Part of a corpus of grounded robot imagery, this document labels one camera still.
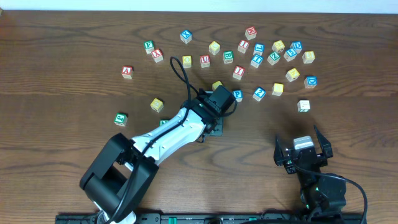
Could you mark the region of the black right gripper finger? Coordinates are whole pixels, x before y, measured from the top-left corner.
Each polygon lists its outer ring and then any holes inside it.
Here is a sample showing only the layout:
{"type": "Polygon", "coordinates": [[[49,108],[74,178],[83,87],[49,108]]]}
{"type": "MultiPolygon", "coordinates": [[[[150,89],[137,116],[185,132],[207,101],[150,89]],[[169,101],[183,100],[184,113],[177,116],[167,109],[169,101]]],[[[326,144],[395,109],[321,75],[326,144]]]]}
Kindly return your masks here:
{"type": "Polygon", "coordinates": [[[333,150],[329,140],[319,131],[319,129],[314,125],[314,130],[318,138],[318,142],[320,143],[320,148],[322,150],[322,154],[326,158],[333,157],[333,150]]]}
{"type": "Polygon", "coordinates": [[[281,145],[279,143],[278,137],[275,137],[275,149],[274,149],[274,162],[277,166],[282,166],[285,159],[284,159],[284,154],[283,150],[281,148],[281,145]]]}

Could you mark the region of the green N wooden block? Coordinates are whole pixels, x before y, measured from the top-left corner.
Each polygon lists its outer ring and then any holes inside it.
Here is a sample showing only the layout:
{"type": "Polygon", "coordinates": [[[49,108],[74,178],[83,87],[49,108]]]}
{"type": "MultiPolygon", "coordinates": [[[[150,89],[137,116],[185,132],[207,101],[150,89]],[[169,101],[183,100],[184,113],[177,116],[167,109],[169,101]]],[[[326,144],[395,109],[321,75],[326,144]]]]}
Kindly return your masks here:
{"type": "Polygon", "coordinates": [[[162,119],[162,120],[160,120],[159,125],[162,126],[165,123],[167,123],[168,121],[169,121],[168,119],[162,119]]]}

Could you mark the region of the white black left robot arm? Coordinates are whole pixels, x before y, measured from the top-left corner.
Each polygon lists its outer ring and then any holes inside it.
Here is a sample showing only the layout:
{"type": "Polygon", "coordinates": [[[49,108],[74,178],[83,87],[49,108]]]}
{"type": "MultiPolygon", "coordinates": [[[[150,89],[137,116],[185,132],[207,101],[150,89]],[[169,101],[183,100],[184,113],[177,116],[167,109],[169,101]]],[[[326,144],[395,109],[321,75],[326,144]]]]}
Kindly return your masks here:
{"type": "Polygon", "coordinates": [[[223,86],[188,99],[178,113],[158,128],[128,139],[114,135],[80,180],[80,188],[103,214],[105,223],[135,223],[134,213],[159,165],[176,150],[210,134],[236,105],[223,86]]]}

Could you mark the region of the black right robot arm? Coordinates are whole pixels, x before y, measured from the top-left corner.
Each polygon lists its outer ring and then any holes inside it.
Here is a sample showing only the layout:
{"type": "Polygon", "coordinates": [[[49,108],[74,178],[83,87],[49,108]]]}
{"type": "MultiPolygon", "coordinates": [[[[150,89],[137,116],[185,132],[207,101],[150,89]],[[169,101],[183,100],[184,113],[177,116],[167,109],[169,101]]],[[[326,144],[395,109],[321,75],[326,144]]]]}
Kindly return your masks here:
{"type": "Polygon", "coordinates": [[[346,205],[345,181],[334,174],[322,174],[320,168],[327,166],[333,157],[331,143],[314,128],[321,152],[317,153],[310,136],[294,139],[294,146],[283,148],[275,140],[274,162],[283,166],[288,174],[297,174],[300,182],[300,199],[306,206],[303,217],[306,221],[321,220],[341,215],[346,205]]]}

